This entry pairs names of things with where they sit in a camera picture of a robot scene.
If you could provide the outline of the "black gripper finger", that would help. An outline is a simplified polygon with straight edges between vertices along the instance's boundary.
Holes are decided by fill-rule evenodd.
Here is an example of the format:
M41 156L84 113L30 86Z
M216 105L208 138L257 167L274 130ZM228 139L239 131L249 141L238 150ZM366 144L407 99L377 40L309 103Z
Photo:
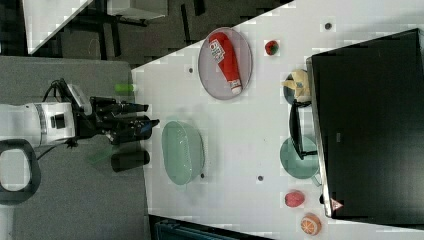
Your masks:
M128 142L147 140L152 135L152 130L160 123L155 120L140 120L133 124L124 125L113 131L113 144L119 145Z
M148 105L143 105L143 104L120 103L117 107L117 112L119 114L146 112L148 108L149 108Z

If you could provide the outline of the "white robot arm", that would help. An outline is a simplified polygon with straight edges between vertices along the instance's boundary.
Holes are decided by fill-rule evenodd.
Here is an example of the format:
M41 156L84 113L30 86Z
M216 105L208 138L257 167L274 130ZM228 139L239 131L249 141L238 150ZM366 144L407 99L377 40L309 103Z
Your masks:
M28 163L29 181L21 188L1 188L3 205L20 204L32 197L41 183L35 149L66 144L76 147L80 139L104 135L112 146L147 140L160 121L144 113L146 105L92 97L88 103L72 97L60 102L1 106L1 156Z

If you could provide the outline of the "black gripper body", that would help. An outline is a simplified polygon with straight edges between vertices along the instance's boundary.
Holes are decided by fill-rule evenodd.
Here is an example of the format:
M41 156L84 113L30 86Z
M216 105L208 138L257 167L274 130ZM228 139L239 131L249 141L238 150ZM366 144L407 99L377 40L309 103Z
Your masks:
M127 114L129 103L118 102L114 98L91 97L92 112L87 115L80 112L75 116L76 139L88 139L96 135L105 135L112 145L123 142L119 136L123 132L123 120L118 115Z

